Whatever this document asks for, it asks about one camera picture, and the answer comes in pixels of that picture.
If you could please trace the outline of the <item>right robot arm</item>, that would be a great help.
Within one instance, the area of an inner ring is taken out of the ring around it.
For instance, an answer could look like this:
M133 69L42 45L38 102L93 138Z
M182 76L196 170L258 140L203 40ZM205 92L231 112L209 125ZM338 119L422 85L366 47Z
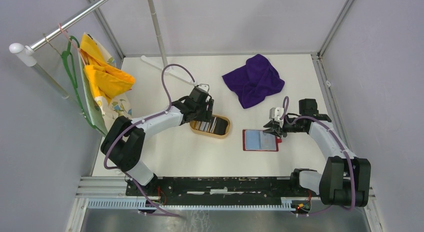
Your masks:
M269 111L270 121L265 133L286 138L289 133L306 133L317 144L326 164L322 173L312 169L295 169L289 191L302 196L308 190L320 197L323 204L346 209L365 207L369 201L371 164L359 158L336 133L330 117L321 114L315 99L298 102L298 114L288 113L289 98L282 107Z

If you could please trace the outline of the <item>red leather card holder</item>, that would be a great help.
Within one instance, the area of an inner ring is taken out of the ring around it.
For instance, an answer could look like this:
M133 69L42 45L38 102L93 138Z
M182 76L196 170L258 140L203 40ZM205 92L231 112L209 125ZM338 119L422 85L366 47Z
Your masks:
M282 140L262 130L243 130L242 148L244 151L270 151L277 152Z

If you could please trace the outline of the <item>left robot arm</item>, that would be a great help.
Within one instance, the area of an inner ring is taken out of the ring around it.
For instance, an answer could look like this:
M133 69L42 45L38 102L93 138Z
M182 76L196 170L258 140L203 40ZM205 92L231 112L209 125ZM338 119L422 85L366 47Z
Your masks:
M157 176L141 159L145 141L191 121L210 122L213 105L214 99L209 93L197 86L190 95L171 102L164 111L134 119L120 116L115 119L100 150L107 161L112 161L138 183L140 192L151 196L157 190Z

